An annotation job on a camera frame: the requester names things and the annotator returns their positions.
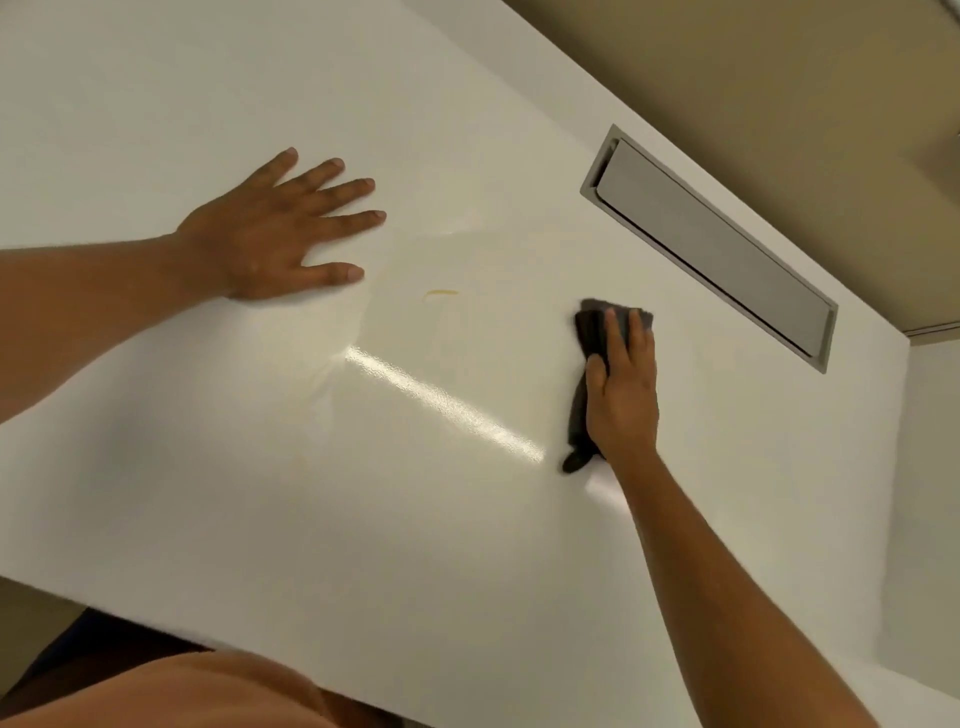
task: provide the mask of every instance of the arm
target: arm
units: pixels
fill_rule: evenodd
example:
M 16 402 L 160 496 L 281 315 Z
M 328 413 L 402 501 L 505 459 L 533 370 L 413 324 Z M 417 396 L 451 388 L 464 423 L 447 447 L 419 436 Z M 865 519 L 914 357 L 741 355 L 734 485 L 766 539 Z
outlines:
M 360 280 L 347 263 L 303 267 L 315 243 L 380 225 L 383 212 L 324 217 L 373 180 L 321 189 L 331 159 L 283 184 L 279 154 L 176 232 L 151 240 L 0 251 L 0 423 L 134 334 L 219 296 L 266 299 Z
M 587 364 L 588 430 L 634 516 L 670 641 L 707 728 L 876 728 L 816 647 L 756 585 L 657 455 L 653 332 L 630 349 L 607 312 L 610 373 Z

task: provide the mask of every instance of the left hand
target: left hand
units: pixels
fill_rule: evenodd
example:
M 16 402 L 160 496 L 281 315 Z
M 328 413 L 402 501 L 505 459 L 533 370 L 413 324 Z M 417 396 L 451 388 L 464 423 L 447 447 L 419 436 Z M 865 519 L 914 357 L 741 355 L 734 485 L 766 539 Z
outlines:
M 297 158 L 294 149 L 281 152 L 227 194 L 195 209 L 177 228 L 177 235 L 198 246 L 216 267 L 226 295 L 269 299 L 363 278 L 363 269 L 349 263 L 302 263 L 317 243 L 383 224 L 382 210 L 328 214 L 373 192 L 373 180 L 323 188 L 344 171 L 341 159 L 329 159 L 277 184 Z

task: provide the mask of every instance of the person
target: person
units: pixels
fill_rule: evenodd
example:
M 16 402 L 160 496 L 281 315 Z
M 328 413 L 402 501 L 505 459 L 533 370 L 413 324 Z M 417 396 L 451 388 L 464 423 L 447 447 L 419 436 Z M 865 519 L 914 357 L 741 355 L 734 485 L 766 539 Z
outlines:
M 223 197 L 191 212 L 168 235 L 0 252 L 0 422 L 47 397 L 112 347 L 192 306 L 224 296 L 267 299 L 360 280 L 364 272 L 348 263 L 302 262 L 317 243 L 384 222 L 382 211 L 331 214 L 373 192 L 373 180 L 329 186 L 344 171 L 342 161 L 331 159 L 282 182 L 296 162 L 293 149 L 277 155 Z M 703 725 L 876 726 L 829 663 L 724 547 L 658 455 L 656 341 L 636 311 L 630 327 L 628 347 L 607 312 L 609 369 L 596 355 L 587 362 L 588 432 L 630 505 Z M 5 722 L 10 728 L 391 724 L 389 716 L 323 691 L 266 659 L 202 651 L 168 639 L 174 642 L 144 654 L 172 656 L 114 660 L 106 669 L 93 668 L 89 660 L 89 645 L 102 640 L 87 639 L 79 660 L 28 672 L 0 705 Z M 58 688 L 51 688 L 51 675 L 60 677 Z

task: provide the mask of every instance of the microfiber towel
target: microfiber towel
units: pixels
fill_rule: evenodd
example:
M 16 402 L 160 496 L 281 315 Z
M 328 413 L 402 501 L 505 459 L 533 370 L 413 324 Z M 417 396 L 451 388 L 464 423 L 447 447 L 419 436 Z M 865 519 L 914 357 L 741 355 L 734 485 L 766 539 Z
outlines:
M 580 301 L 580 310 L 573 316 L 573 326 L 577 329 L 577 340 L 584 358 L 598 353 L 603 357 L 603 363 L 610 371 L 610 362 L 607 361 L 607 330 L 604 323 L 604 311 L 612 308 L 616 311 L 616 320 L 620 324 L 620 333 L 623 340 L 630 346 L 630 307 L 608 303 L 597 299 L 583 299 Z M 650 329 L 654 324 L 654 315 L 642 308 L 640 321 L 644 329 Z M 577 389 L 573 394 L 573 406 L 570 408 L 570 422 L 567 428 L 566 441 L 573 451 L 566 457 L 562 465 L 564 473 L 576 473 L 583 468 L 594 455 L 601 455 L 600 448 L 590 439 L 587 432 L 587 377 L 580 377 Z

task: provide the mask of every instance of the finger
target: finger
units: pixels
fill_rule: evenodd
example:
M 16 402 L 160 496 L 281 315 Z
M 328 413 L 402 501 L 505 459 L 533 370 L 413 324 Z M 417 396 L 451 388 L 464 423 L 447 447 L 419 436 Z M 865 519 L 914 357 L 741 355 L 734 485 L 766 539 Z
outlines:
M 369 178 L 345 182 L 307 195 L 303 199 L 301 209 L 309 215 L 326 215 L 354 200 L 366 197 L 375 188 L 376 182 Z
M 241 182 L 250 187 L 273 187 L 297 164 L 297 150 L 293 147 L 280 152 Z
M 640 320 L 640 312 L 630 309 L 630 360 L 637 364 L 647 348 L 647 332 L 643 330 L 643 322 Z
M 654 387 L 657 386 L 657 341 L 654 339 L 654 330 L 647 331 L 647 348 L 643 352 L 642 366 L 647 380 Z
M 328 159 L 313 169 L 308 169 L 302 175 L 284 182 L 280 189 L 294 195 L 305 195 L 316 192 L 319 187 L 332 180 L 344 171 L 344 161 L 339 158 Z
M 604 317 L 607 325 L 607 361 L 610 362 L 610 373 L 615 374 L 630 366 L 630 355 L 627 353 L 626 344 L 623 343 L 620 324 L 616 320 L 616 311 L 608 308 Z
M 331 285 L 347 285 L 363 280 L 363 277 L 363 268 L 351 263 L 301 266 L 291 271 L 289 278 L 290 292 L 326 288 Z
M 333 217 L 309 218 L 308 237 L 310 243 L 328 243 L 342 237 L 350 237 L 358 232 L 383 225 L 387 213 L 382 209 L 357 212 L 354 215 L 334 215 Z
M 587 398 L 594 395 L 599 397 L 603 394 L 603 388 L 607 384 L 607 367 L 604 366 L 603 357 L 598 353 L 593 353 L 587 359 Z

